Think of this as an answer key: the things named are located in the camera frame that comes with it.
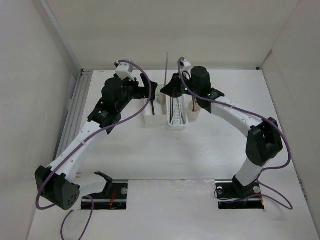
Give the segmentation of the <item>black chopstick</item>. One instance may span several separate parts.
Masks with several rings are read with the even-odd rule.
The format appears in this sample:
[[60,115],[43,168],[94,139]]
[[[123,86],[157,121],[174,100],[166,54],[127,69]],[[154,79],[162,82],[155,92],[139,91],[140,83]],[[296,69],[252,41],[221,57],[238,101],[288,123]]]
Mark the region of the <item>black chopstick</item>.
[[173,121],[174,121],[174,117],[175,117],[175,114],[176,114],[176,111],[177,111],[177,107],[179,105],[179,101],[177,98],[173,98],[173,114],[172,114],[172,120],[171,120],[171,125],[173,125]]
[[169,98],[169,124],[171,124],[173,118],[173,98]]

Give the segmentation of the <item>beige plastic spoon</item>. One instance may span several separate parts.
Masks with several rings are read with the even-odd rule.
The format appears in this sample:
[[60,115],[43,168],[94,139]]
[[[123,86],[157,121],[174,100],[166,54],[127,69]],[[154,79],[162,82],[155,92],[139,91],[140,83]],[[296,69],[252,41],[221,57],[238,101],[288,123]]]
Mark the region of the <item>beige plastic spoon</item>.
[[166,96],[163,93],[160,93],[157,97],[157,103],[160,104],[162,114],[167,114],[167,103],[166,103]]

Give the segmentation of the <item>brown wooden fork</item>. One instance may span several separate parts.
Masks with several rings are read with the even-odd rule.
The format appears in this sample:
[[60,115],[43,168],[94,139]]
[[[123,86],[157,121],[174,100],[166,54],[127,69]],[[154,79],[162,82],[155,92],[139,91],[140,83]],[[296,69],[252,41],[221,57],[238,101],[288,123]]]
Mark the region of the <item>brown wooden fork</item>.
[[197,100],[195,98],[192,99],[192,111],[197,112]]

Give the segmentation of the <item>black plastic spoon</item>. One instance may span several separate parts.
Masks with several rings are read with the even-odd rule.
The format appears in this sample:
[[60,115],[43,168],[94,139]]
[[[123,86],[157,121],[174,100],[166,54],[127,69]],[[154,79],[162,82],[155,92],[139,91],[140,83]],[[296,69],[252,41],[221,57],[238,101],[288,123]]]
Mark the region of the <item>black plastic spoon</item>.
[[154,106],[154,101],[150,101],[150,105],[151,105],[151,112],[152,112],[152,115],[155,116],[155,106]]

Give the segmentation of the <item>silver metal chopstick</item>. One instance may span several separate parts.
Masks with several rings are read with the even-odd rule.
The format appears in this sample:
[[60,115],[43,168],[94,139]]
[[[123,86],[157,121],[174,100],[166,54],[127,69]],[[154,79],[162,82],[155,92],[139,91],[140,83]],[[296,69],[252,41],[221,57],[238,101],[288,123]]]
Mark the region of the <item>silver metal chopstick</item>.
[[[169,52],[166,52],[166,62],[165,62],[165,75],[164,75],[164,86],[167,85],[167,73],[168,73],[168,63],[169,63]],[[163,93],[163,105],[166,104],[166,96]]]

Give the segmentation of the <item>light wooden chopstick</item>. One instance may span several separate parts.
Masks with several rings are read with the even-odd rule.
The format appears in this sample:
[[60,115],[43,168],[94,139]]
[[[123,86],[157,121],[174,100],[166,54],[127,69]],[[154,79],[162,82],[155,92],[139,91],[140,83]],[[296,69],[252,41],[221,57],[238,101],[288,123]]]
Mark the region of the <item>light wooden chopstick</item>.
[[171,120],[172,120],[172,98],[169,97],[168,98],[168,117],[169,117],[169,120],[168,120],[168,124],[170,125],[171,124]]

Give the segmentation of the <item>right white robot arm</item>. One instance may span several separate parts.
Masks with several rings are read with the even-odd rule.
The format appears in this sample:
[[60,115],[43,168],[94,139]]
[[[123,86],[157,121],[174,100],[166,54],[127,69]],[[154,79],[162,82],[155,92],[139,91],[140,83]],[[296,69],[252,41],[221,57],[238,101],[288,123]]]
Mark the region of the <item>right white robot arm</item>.
[[246,160],[231,183],[233,197],[246,198],[263,167],[283,149],[278,123],[271,117],[262,120],[238,110],[224,93],[211,86],[210,74],[205,67],[193,67],[190,73],[190,78],[183,79],[179,73],[173,74],[160,92],[172,98],[194,97],[202,109],[222,118],[246,137]]

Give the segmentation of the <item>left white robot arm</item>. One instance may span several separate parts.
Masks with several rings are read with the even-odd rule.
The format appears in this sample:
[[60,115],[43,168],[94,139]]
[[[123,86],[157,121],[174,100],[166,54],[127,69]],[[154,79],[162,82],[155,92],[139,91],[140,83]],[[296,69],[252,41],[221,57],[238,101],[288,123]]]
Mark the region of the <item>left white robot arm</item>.
[[77,137],[48,167],[39,166],[35,171],[37,198],[43,197],[66,211],[78,198],[97,194],[104,199],[111,195],[113,179],[108,175],[96,171],[77,179],[76,174],[95,146],[123,122],[121,112],[131,100],[155,99],[157,83],[145,74],[140,77],[144,86],[135,78],[121,79],[117,75],[105,81],[102,97]]

